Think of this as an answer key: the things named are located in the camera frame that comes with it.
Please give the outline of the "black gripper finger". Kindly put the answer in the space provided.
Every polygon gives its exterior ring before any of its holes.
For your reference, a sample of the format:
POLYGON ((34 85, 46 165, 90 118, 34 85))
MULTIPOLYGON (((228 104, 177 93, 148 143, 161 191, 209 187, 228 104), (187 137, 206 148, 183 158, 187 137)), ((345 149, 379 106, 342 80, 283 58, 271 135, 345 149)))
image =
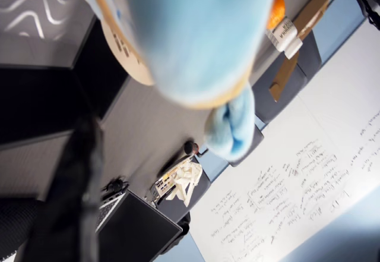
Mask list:
POLYGON ((103 131, 86 116, 68 139, 21 261, 98 261, 103 131))

